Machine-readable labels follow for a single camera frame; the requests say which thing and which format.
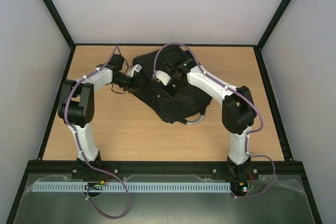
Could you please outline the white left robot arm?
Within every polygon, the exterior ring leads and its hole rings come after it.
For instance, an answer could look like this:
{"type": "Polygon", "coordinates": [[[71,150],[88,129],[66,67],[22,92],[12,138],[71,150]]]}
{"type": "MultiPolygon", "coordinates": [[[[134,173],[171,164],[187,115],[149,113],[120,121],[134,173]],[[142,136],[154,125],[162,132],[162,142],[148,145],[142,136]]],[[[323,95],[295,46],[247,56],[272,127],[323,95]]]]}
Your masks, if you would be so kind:
{"type": "Polygon", "coordinates": [[[114,84],[124,91],[137,92],[145,88],[136,64],[126,73],[122,72],[124,58],[114,54],[110,61],[98,65],[95,70],[77,80],[65,80],[61,85],[58,116],[67,124],[76,141],[77,158],[94,162],[100,152],[94,142],[91,121],[95,112],[95,93],[104,86],[114,84]]]}

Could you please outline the black frame post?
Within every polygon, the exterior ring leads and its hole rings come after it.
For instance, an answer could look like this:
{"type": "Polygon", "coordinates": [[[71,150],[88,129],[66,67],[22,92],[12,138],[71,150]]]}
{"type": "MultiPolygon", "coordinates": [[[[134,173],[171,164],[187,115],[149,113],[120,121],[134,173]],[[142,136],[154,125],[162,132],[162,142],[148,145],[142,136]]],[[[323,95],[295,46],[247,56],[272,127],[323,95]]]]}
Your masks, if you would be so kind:
{"type": "Polygon", "coordinates": [[[289,6],[289,4],[291,3],[291,1],[292,0],[281,0],[281,2],[279,4],[279,6],[277,7],[273,17],[271,18],[268,26],[266,27],[261,39],[259,40],[259,42],[257,44],[257,48],[258,48],[259,51],[261,51],[263,49],[263,47],[265,46],[266,42],[268,41],[272,32],[274,31],[274,29],[278,25],[281,17],[283,16],[284,12],[286,11],[286,9],[289,6]]]}
{"type": "Polygon", "coordinates": [[[67,45],[70,49],[72,49],[75,46],[75,42],[72,39],[63,19],[61,18],[56,6],[53,3],[53,0],[42,0],[47,7],[50,15],[52,16],[55,24],[57,25],[59,31],[61,32],[63,38],[65,39],[67,45]]]}

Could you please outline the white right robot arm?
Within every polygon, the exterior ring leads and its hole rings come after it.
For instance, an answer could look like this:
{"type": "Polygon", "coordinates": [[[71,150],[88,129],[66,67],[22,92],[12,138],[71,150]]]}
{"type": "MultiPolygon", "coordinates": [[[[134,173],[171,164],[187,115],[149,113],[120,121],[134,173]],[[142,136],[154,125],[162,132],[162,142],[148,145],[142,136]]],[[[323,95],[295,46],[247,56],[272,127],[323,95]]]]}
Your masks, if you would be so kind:
{"type": "Polygon", "coordinates": [[[222,124],[230,133],[230,151],[227,157],[228,170],[236,178],[247,172],[249,135],[257,116],[251,92],[246,86],[236,87],[202,66],[195,55],[183,63],[169,63],[171,76],[162,70],[153,70],[153,77],[166,88],[177,88],[190,84],[210,95],[222,106],[222,124]]]}

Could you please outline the black left frame post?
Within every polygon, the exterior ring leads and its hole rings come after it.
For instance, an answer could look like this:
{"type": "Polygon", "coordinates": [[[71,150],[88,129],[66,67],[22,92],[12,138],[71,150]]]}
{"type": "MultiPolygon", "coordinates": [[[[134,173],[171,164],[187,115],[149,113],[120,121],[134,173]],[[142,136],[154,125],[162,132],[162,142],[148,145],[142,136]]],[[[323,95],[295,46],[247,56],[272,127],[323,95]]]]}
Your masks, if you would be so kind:
{"type": "Polygon", "coordinates": [[[70,49],[72,49],[75,46],[75,42],[72,39],[63,19],[61,18],[56,6],[53,3],[53,0],[42,0],[47,7],[50,15],[52,16],[55,24],[57,25],[59,31],[61,32],[63,38],[65,39],[67,45],[70,49]]]}

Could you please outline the black student bag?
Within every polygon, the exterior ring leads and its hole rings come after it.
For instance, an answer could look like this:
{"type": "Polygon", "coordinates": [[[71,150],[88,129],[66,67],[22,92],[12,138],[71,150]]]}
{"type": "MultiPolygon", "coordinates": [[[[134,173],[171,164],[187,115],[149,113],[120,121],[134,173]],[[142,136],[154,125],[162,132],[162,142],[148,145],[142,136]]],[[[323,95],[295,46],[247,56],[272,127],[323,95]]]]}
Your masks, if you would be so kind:
{"type": "MultiPolygon", "coordinates": [[[[148,105],[166,123],[197,124],[202,118],[194,121],[188,121],[187,118],[198,113],[204,116],[212,97],[190,84],[182,87],[175,86],[171,94],[165,92],[164,85],[152,79],[156,53],[154,51],[140,55],[132,60],[133,65],[141,65],[139,74],[145,84],[144,89],[136,90],[132,94],[148,105]]],[[[160,52],[156,61],[156,70],[161,70],[171,77],[177,66],[191,58],[191,53],[179,46],[170,45],[160,52]]]]}

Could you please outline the black front mounting rail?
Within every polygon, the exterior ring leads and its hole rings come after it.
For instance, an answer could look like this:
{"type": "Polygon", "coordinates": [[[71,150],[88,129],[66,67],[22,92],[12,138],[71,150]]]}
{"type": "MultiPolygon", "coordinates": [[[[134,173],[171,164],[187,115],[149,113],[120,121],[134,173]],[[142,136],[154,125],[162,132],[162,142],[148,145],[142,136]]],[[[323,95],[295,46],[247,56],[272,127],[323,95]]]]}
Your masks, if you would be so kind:
{"type": "MultiPolygon", "coordinates": [[[[271,175],[272,165],[268,161],[252,161],[247,169],[237,176],[231,174],[227,162],[126,162],[98,161],[97,168],[108,170],[120,178],[131,175],[196,175],[214,180],[244,180],[248,175],[271,175]]],[[[78,161],[29,161],[28,174],[71,174],[75,178],[98,178],[98,173],[84,162],[78,161]]]]}

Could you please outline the black right frame post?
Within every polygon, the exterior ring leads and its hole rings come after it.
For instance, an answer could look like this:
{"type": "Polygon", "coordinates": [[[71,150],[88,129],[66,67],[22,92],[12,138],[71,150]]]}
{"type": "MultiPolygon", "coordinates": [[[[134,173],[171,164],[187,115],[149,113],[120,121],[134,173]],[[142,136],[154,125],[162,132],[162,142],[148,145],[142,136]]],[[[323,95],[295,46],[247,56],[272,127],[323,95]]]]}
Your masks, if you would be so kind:
{"type": "Polygon", "coordinates": [[[258,48],[259,51],[261,51],[263,49],[263,47],[265,46],[266,42],[268,41],[272,32],[274,31],[274,29],[278,25],[281,17],[283,16],[284,12],[286,11],[286,9],[289,6],[289,4],[291,3],[291,1],[292,0],[281,0],[281,2],[279,4],[279,6],[277,7],[273,17],[271,18],[268,26],[266,27],[261,39],[259,40],[259,42],[257,44],[257,48],[258,48]]]}

